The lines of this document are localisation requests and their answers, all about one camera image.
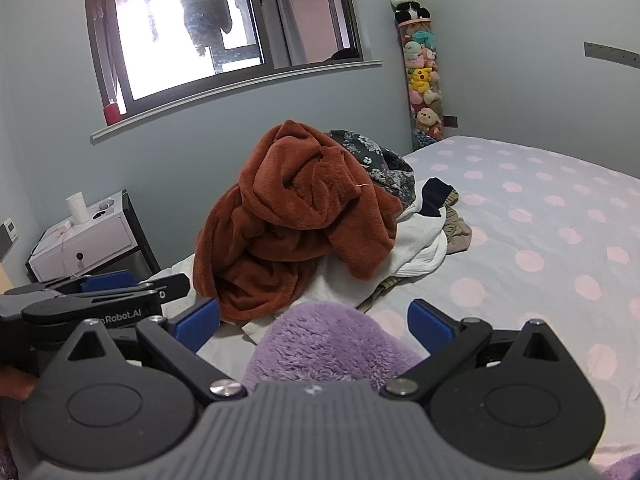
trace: purple fuzzy blanket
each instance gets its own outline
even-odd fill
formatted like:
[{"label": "purple fuzzy blanket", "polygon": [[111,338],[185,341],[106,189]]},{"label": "purple fuzzy blanket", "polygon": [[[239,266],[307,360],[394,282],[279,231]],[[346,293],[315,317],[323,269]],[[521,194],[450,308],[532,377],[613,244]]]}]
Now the purple fuzzy blanket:
[{"label": "purple fuzzy blanket", "polygon": [[421,359],[370,317],[337,303],[302,303],[287,310],[255,348],[242,380],[351,381],[378,390]]},{"label": "purple fuzzy blanket", "polygon": [[640,479],[640,453],[627,456],[616,462],[604,472],[607,480],[638,480]]}]

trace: blue gripper pad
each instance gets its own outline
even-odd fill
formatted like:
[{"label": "blue gripper pad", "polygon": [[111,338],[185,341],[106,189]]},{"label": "blue gripper pad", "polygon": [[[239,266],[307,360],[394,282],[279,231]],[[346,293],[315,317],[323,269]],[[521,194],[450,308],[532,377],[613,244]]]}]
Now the blue gripper pad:
[{"label": "blue gripper pad", "polygon": [[436,353],[456,336],[454,328],[429,312],[418,300],[409,304],[406,313],[409,332],[429,352]]},{"label": "blue gripper pad", "polygon": [[127,288],[137,283],[136,277],[130,270],[117,270],[107,274],[89,276],[80,285],[82,292],[97,292],[98,290],[110,290],[112,288]]},{"label": "blue gripper pad", "polygon": [[197,352],[220,325],[216,300],[199,298],[196,303],[167,321],[167,332],[192,352]]}]

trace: polka dot bedsheet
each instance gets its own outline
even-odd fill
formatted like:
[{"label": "polka dot bedsheet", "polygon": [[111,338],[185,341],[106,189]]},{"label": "polka dot bedsheet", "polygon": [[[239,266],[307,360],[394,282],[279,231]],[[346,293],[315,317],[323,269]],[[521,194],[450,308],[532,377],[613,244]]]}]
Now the polka dot bedsheet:
[{"label": "polka dot bedsheet", "polygon": [[640,452],[640,180],[527,146],[451,137],[404,160],[416,179],[460,193],[468,251],[396,286],[369,315],[426,355],[406,310],[424,298],[494,328],[545,319],[602,400],[607,425],[592,462]]}]

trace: metal screw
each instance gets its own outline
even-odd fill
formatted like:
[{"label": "metal screw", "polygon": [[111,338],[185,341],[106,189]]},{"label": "metal screw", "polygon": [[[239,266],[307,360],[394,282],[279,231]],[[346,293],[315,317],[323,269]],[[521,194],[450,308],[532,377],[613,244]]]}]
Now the metal screw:
[{"label": "metal screw", "polygon": [[242,391],[242,384],[233,379],[219,379],[211,383],[209,390],[219,397],[233,397]]},{"label": "metal screw", "polygon": [[404,397],[418,391],[418,383],[405,378],[391,379],[387,384],[385,384],[385,390],[390,394]]}]

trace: plush toy storage tube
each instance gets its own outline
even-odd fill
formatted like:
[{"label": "plush toy storage tube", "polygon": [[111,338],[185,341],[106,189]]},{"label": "plush toy storage tube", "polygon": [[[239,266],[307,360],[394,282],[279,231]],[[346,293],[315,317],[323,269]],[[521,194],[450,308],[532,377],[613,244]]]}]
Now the plush toy storage tube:
[{"label": "plush toy storage tube", "polygon": [[431,20],[398,24],[412,112],[414,150],[442,139],[442,96]]}]

